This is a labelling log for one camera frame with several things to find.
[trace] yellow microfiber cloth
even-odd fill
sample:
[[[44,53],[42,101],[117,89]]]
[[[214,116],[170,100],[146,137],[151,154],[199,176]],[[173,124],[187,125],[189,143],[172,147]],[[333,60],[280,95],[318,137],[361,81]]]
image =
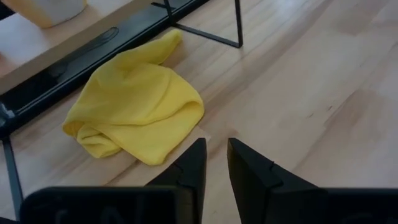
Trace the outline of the yellow microfiber cloth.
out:
[[[63,124],[92,156],[126,150],[148,165],[161,164],[204,113],[195,89],[158,64],[181,41],[178,30],[122,52],[88,80]]]

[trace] white container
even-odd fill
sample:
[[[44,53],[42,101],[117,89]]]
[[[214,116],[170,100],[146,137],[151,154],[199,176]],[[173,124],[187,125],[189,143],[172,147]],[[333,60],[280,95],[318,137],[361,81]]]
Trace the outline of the white container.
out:
[[[1,0],[7,7],[39,27],[46,28],[79,14],[86,0]]]

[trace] black metal stand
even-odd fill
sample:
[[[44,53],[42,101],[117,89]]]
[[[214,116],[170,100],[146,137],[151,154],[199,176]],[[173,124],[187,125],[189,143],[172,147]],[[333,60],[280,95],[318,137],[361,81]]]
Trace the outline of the black metal stand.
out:
[[[187,31],[187,32],[190,32],[192,34],[202,36],[202,37],[210,39],[210,40],[220,42],[222,44],[226,44],[226,45],[236,47],[236,48],[241,48],[243,45],[241,3],[240,3],[240,0],[234,0],[234,1],[235,1],[236,27],[238,29],[238,42],[228,40],[223,37],[219,37],[217,35],[210,34],[210,33],[198,30],[198,29],[194,29],[192,27],[187,27],[185,25],[178,24],[174,18],[172,7],[170,6],[169,0],[164,0],[164,5],[167,10],[167,14],[169,15],[169,21],[171,23],[171,26],[181,29],[181,30],[184,30],[184,31]]]

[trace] wooden surface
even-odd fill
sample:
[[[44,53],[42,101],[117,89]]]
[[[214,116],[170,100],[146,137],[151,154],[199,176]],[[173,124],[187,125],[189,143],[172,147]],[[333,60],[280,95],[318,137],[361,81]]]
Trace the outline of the wooden surface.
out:
[[[91,158],[61,130],[76,92],[12,136],[24,193],[144,185],[198,137],[208,141],[203,223],[240,223],[228,137],[319,186],[398,187],[398,1],[242,2],[242,49],[184,33],[165,63],[206,108],[166,164],[148,167],[126,153]],[[236,36],[229,0],[209,2],[182,23]],[[8,203],[0,201],[0,215],[12,216],[2,209]]]
[[[0,21],[0,94],[47,68],[134,12],[149,0],[88,0],[76,17],[41,29],[14,14]]]

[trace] metal rod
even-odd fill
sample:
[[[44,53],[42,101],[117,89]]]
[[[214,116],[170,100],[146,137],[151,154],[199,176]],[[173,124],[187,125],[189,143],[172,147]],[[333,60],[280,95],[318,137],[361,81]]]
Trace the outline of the metal rod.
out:
[[[174,21],[172,7],[170,6],[169,0],[164,0],[164,5],[166,6],[166,11],[167,11],[167,15],[169,16],[170,23],[173,26],[175,24],[175,21]]]
[[[243,29],[242,29],[242,15],[241,15],[241,1],[235,0],[236,13],[236,27],[238,28],[238,45],[239,48],[243,45]]]
[[[22,193],[21,182],[19,181],[18,170],[15,163],[14,151],[12,150],[12,145],[9,136],[2,140],[2,145],[4,150],[4,156],[6,158],[12,202],[14,204],[14,212],[17,221],[19,221],[19,208],[21,207],[24,195]]]
[[[174,27],[175,28],[179,28],[179,29],[184,30],[184,31],[187,31],[187,32],[192,33],[192,34],[199,35],[201,37],[204,37],[204,38],[207,38],[207,39],[210,39],[210,40],[214,40],[214,41],[220,42],[222,44],[226,44],[226,45],[229,45],[229,46],[232,46],[232,47],[239,48],[239,44],[238,43],[236,43],[236,42],[234,42],[232,40],[225,39],[223,37],[219,37],[219,36],[214,35],[214,34],[209,34],[207,32],[203,32],[201,30],[197,30],[197,29],[194,29],[192,27],[187,27],[187,26],[184,26],[184,25],[181,25],[181,24],[175,24]]]

